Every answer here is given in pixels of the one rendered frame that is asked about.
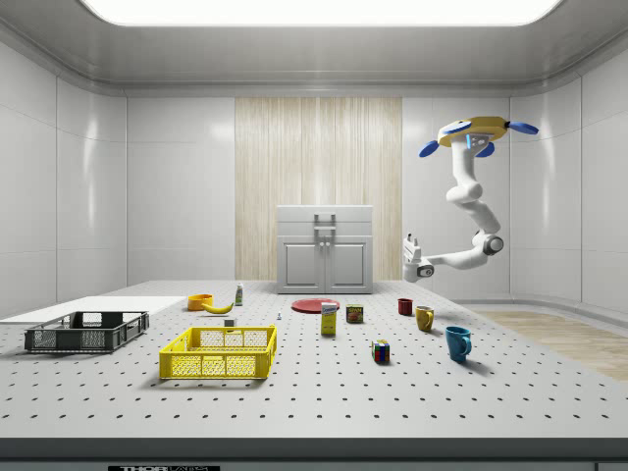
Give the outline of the white cabinet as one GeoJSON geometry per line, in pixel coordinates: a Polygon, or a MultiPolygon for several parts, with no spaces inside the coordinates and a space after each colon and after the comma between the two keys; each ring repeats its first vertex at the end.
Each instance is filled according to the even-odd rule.
{"type": "Polygon", "coordinates": [[[371,205],[279,205],[279,293],[370,293],[371,205]]]}

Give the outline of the blue mug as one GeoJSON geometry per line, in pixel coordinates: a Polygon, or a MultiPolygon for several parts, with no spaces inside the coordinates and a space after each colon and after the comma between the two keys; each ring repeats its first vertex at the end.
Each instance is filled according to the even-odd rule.
{"type": "Polygon", "coordinates": [[[462,327],[449,326],[445,329],[445,338],[450,358],[457,363],[465,362],[472,350],[470,331],[462,327]]]}

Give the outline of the yellow box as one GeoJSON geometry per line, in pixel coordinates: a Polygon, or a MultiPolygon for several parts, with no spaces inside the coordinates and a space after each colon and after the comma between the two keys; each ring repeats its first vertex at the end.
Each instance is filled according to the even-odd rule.
{"type": "Polygon", "coordinates": [[[321,334],[334,336],[336,334],[337,312],[339,306],[332,301],[321,303],[321,334]]]}

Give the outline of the red plate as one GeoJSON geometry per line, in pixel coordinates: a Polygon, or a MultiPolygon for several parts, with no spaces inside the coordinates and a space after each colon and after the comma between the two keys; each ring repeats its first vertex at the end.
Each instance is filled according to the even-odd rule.
{"type": "Polygon", "coordinates": [[[304,298],[298,299],[291,304],[291,309],[295,312],[305,314],[320,314],[324,303],[332,304],[335,309],[340,308],[340,303],[329,298],[304,298]]]}

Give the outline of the drone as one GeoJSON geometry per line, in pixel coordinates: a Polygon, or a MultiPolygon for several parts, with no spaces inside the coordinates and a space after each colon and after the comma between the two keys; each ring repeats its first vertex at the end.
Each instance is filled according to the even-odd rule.
{"type": "Polygon", "coordinates": [[[537,134],[539,130],[523,122],[510,122],[502,117],[474,117],[454,121],[439,130],[438,139],[428,142],[420,151],[420,157],[427,157],[439,146],[451,147],[454,137],[462,136],[468,149],[477,145],[481,151],[477,157],[487,157],[495,151],[494,141],[501,138],[508,130],[526,134],[537,134]]]}

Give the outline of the yellow basket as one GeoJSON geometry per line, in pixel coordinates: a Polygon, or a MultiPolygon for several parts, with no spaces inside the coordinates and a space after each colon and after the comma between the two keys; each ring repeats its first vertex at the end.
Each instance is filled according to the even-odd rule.
{"type": "Polygon", "coordinates": [[[265,379],[277,328],[191,327],[159,352],[162,379],[265,379]]]}

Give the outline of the white board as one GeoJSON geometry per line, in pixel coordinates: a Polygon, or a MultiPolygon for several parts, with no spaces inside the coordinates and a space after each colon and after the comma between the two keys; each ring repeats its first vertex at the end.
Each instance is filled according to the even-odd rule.
{"type": "Polygon", "coordinates": [[[155,313],[182,300],[183,296],[88,296],[2,319],[0,324],[44,323],[76,311],[155,313]]]}

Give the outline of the dark grey basket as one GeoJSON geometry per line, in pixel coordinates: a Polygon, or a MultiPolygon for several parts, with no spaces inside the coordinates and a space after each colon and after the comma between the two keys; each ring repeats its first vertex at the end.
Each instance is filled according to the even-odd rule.
{"type": "Polygon", "coordinates": [[[75,311],[25,332],[30,352],[112,352],[149,327],[147,311],[75,311]]]}

